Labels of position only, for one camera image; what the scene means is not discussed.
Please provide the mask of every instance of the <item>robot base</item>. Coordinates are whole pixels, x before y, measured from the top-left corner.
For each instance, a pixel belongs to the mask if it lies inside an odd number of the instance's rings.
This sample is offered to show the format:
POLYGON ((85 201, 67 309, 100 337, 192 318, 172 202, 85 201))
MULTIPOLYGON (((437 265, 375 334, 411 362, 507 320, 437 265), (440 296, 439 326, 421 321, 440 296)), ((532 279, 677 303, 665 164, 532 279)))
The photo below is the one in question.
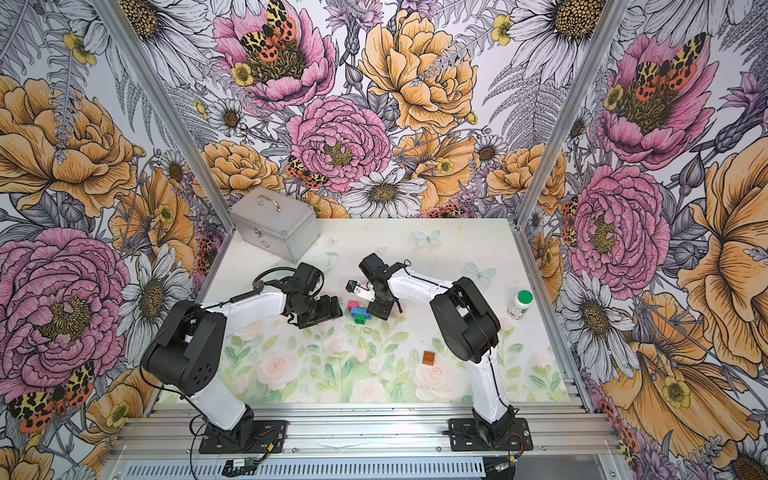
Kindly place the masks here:
POLYGON ((205 435, 200 442, 200 453, 253 453, 255 456, 261 456, 264 453, 264 448, 269 446, 270 443, 274 445, 272 452, 270 453, 281 453, 283 451, 283 442, 285 442, 286 439, 285 433, 287 425, 288 423, 285 420, 253 420, 252 438, 262 435, 272 429, 279 430, 283 433, 283 436, 278 439, 277 437, 280 432, 270 432, 264 437, 260 437, 260 439, 263 440, 263 443, 259 439, 254 440, 253 442, 249 440, 247 445, 250 444, 250 447, 243 450, 243 447, 239 447, 237 443, 228 439, 226 436, 221 435, 221 429, 209 424, 206 426, 205 435))
POLYGON ((503 435, 497 442, 488 445, 478 435, 477 422, 472 419, 450 419, 448 428, 451 437, 452 452, 483 452, 483 451, 520 451, 520 440, 522 439, 524 450, 533 450, 533 440, 531 431, 528 429, 528 422, 525 419, 515 419, 511 423, 509 432, 520 435, 503 435))

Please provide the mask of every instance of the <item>small brown square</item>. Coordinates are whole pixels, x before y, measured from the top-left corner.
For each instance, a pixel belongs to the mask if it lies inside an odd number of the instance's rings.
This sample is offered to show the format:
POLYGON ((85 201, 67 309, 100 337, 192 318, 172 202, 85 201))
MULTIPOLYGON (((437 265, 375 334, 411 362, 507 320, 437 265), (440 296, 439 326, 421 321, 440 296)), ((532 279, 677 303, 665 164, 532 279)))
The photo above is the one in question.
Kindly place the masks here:
POLYGON ((424 365, 435 365, 435 354, 432 352, 424 352, 422 363, 424 365))

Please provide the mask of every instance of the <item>white table surface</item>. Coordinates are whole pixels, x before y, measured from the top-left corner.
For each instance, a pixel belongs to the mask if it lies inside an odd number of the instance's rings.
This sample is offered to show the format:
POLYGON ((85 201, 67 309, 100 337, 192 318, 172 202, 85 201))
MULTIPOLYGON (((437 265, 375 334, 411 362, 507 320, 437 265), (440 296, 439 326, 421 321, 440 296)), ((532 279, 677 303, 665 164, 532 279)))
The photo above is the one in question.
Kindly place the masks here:
MULTIPOLYGON (((320 225, 322 235, 302 261, 325 273, 322 293, 338 296, 347 314, 303 330, 281 316, 262 319, 225 339, 219 373, 244 402, 471 402, 466 370, 445 347, 428 305, 404 302, 403 314, 395 307, 387 322, 360 326, 351 319, 347 302, 366 302, 345 291, 346 281, 365 284, 358 264, 370 253, 388 264, 408 259, 412 270, 433 278, 475 280, 502 323, 502 382, 510 400, 568 399, 538 309, 518 320, 506 313, 516 293, 530 285, 505 219, 340 219, 320 225), (440 245, 420 245, 416 231, 439 235, 440 245), (485 272, 488 284, 473 271, 485 272), (434 366, 422 364, 425 350, 436 353, 434 366)), ((290 263, 235 233, 206 303, 250 290, 253 278, 273 266, 290 263)))

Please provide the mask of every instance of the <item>white bottle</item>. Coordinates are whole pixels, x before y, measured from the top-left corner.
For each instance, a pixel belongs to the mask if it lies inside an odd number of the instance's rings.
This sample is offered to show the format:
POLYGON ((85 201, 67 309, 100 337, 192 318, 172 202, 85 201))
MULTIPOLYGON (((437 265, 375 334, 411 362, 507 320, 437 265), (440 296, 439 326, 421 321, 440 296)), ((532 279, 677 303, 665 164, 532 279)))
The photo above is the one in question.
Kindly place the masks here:
POLYGON ((527 290, 520 290, 512 305, 509 306, 507 313, 513 319, 521 319, 531 304, 533 304, 533 294, 527 290))

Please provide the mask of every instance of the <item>green leaf print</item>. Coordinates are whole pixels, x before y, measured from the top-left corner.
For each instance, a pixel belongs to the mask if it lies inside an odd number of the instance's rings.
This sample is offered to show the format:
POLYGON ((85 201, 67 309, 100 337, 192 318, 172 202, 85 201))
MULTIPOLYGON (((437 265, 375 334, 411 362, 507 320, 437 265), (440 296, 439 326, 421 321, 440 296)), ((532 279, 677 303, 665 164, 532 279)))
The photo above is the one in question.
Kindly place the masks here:
POLYGON ((275 343, 277 343, 277 335, 273 336, 272 338, 267 340, 266 343, 264 343, 264 349, 268 350, 272 348, 275 345, 275 343))

